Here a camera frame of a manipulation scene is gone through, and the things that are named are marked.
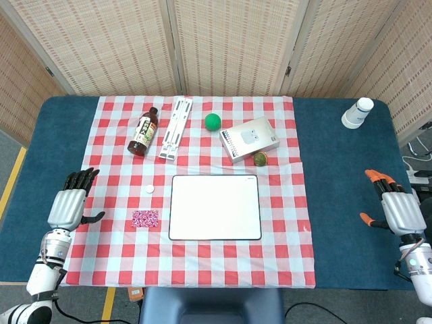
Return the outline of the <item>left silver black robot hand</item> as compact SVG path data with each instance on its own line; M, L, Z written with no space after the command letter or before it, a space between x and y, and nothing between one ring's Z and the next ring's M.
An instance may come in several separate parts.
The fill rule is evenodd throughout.
M92 188L92 183L99 173L93 167L72 172L65 181L53 202L49 213L48 224L52 229L74 231L79 225L96 223L105 216L101 211L94 217L84 216L86 199Z

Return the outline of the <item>right silver orange-tipped robot hand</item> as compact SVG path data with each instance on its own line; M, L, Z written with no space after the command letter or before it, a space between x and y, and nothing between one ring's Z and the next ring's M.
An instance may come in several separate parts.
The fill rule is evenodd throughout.
M364 173L373 183L385 214L384 221L377 221L366 213L360 213L365 224L389 230L398 237L422 234L426 230L427 225L413 194L405 192L402 185L389 175L374 169L366 169Z

